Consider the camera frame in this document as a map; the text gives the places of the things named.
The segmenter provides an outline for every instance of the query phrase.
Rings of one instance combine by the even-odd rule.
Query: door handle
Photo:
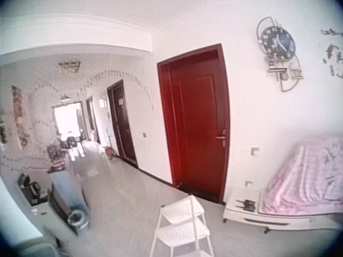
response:
[[[214,137],[217,140],[222,140],[222,144],[223,144],[224,148],[225,148],[225,140],[226,140],[225,134],[226,134],[226,130],[223,130],[223,134],[222,135],[217,135],[216,137]]]

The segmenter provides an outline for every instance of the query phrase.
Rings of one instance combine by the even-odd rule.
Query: ceiling light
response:
[[[70,62],[59,62],[59,73],[60,74],[71,74],[77,73],[80,68],[80,61],[70,61]]]

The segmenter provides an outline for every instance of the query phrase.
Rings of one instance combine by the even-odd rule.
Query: chair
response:
[[[183,257],[214,257],[204,212],[204,208],[193,195],[162,206],[149,256],[153,257],[156,241],[160,239],[170,247],[170,257],[174,256],[175,247],[192,242],[195,242],[196,245],[195,252],[183,255]],[[160,228],[162,217],[171,225]],[[199,240],[203,238],[207,239],[211,255],[200,250]]]

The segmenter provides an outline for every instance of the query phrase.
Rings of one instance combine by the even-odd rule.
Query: door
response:
[[[133,147],[123,80],[117,82],[107,89],[113,130],[118,143],[118,150],[121,158],[135,167],[137,159],[135,148]]]
[[[86,99],[86,105],[87,105],[87,112],[88,112],[88,118],[90,120],[91,130],[95,132],[96,142],[101,143],[100,138],[99,138],[99,133],[98,133],[98,127],[96,125],[96,120],[95,120],[94,102],[93,102],[92,96]]]
[[[221,46],[162,62],[159,76],[174,185],[220,202],[229,147],[228,89]]]

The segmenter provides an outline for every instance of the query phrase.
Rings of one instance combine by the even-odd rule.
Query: tiled floor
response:
[[[74,168],[91,209],[91,226],[67,248],[74,257],[148,256],[159,207],[186,196],[162,184],[125,162],[108,161],[95,144],[86,144],[86,156],[77,157]],[[263,234],[263,228],[236,222],[223,224],[224,206],[200,200],[211,231],[216,257],[295,257],[318,256],[335,238],[329,230]],[[200,246],[206,249],[206,240]],[[175,256],[194,249],[193,245],[175,249]],[[155,255],[169,256],[163,243]]]

